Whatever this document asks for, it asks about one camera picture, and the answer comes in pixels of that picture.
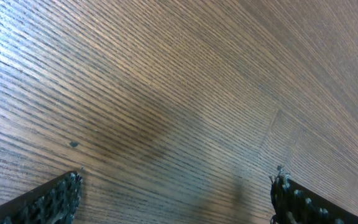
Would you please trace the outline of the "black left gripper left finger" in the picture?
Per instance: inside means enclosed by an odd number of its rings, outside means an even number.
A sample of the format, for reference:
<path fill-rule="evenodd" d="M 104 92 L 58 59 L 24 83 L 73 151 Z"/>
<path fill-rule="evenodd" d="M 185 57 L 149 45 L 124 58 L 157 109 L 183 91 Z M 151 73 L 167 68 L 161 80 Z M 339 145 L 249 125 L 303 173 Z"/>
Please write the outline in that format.
<path fill-rule="evenodd" d="M 0 224 L 72 224 L 80 205 L 82 176 L 68 171 L 0 205 Z"/>

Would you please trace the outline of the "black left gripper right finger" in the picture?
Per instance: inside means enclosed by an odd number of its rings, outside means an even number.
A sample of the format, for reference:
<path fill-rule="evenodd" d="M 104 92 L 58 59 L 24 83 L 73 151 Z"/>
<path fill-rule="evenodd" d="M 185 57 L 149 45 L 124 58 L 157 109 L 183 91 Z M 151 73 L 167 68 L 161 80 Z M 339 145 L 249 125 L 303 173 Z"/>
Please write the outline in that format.
<path fill-rule="evenodd" d="M 270 176 L 270 224 L 358 224 L 358 216 L 291 180 L 283 166 Z"/>

